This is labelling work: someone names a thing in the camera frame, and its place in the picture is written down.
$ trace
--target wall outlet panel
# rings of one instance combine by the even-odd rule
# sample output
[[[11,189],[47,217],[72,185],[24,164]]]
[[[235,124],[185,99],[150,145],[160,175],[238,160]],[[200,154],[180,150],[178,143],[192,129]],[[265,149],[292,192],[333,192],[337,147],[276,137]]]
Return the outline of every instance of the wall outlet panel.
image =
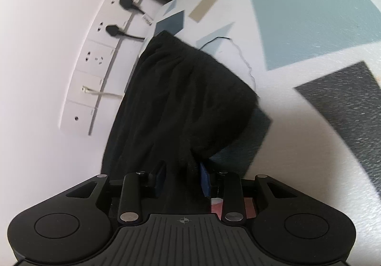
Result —
[[[106,26],[115,24],[125,29],[131,15],[132,12],[120,6],[119,0],[104,0],[90,27],[87,39],[115,49],[120,38],[111,37],[105,30]]]
[[[93,120],[95,108],[66,101],[60,129],[72,135],[87,136]]]
[[[75,70],[104,78],[114,56],[115,49],[86,40],[79,54]]]
[[[74,135],[87,136],[93,121],[98,95],[84,93],[83,86],[100,91],[104,78],[120,38],[111,37],[105,28],[116,24],[126,29],[132,12],[124,10],[119,0],[104,0],[92,22],[86,40],[79,54],[72,79],[67,92],[60,129]],[[131,29],[132,35],[138,35],[147,27],[137,14]]]
[[[100,91],[103,78],[75,70],[70,81],[69,90],[67,91],[66,100],[76,102],[81,105],[95,107],[98,95],[85,93],[82,88],[87,86],[89,89]]]

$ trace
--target ribbed rubber mat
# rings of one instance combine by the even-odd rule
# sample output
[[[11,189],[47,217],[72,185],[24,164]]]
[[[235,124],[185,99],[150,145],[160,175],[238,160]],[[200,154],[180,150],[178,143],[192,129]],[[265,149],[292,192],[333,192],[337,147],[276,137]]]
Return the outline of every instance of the ribbed rubber mat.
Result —
[[[20,266],[32,265],[27,262]],[[242,227],[216,215],[151,215],[119,230],[99,255],[77,266],[285,266],[261,252]]]

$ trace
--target metal screw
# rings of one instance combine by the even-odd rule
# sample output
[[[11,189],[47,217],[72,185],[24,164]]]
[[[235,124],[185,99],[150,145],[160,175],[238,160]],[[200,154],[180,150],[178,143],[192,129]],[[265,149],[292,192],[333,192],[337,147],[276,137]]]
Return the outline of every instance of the metal screw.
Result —
[[[125,222],[133,222],[139,219],[139,215],[135,212],[125,212],[120,215],[120,219]]]
[[[243,214],[239,212],[229,212],[225,215],[225,219],[232,222],[238,222],[243,219]]]

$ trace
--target black cord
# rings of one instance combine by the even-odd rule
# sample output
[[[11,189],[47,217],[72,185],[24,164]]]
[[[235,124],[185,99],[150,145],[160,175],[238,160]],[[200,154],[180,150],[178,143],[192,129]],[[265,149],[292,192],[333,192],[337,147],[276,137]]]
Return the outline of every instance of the black cord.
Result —
[[[208,41],[207,43],[204,43],[199,50],[202,50],[206,45],[210,44],[211,42],[213,42],[213,41],[215,41],[217,39],[227,39],[227,40],[229,40],[232,43],[232,45],[235,46],[235,48],[238,50],[238,54],[239,54],[241,60],[245,63],[246,67],[249,69],[249,76],[250,76],[250,79],[253,82],[253,87],[254,87],[254,91],[255,91],[256,90],[256,83],[255,83],[255,79],[254,79],[253,75],[251,74],[253,69],[251,68],[249,62],[243,57],[241,48],[234,43],[232,38],[230,38],[230,37],[223,37],[223,36],[214,37],[212,40]]]
[[[141,41],[143,41],[145,39],[144,37],[138,37],[138,36],[126,34],[117,25],[106,26],[106,32],[112,37],[124,36],[124,37],[132,38],[132,39],[136,39],[136,40],[141,40]]]
[[[145,14],[145,12],[143,10],[141,10],[135,3],[133,0],[119,0],[119,4],[120,6],[123,7],[123,9],[125,10],[130,10],[130,9],[133,9],[133,10],[136,10],[142,14]]]
[[[206,45],[214,42],[216,39],[219,39],[219,38],[227,39],[227,40],[231,40],[232,41],[232,39],[230,37],[217,36],[217,37],[214,37],[211,41],[208,41],[207,43],[203,44],[202,47],[199,50],[202,50]]]

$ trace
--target black cloth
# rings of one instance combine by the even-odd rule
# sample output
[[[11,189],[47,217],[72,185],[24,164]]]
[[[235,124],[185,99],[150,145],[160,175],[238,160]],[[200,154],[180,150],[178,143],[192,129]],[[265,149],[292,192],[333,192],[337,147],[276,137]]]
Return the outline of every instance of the black cloth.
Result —
[[[140,56],[107,142],[110,179],[166,163],[153,213],[207,213],[198,159],[236,139],[257,106],[256,94],[212,56],[166,31]]]

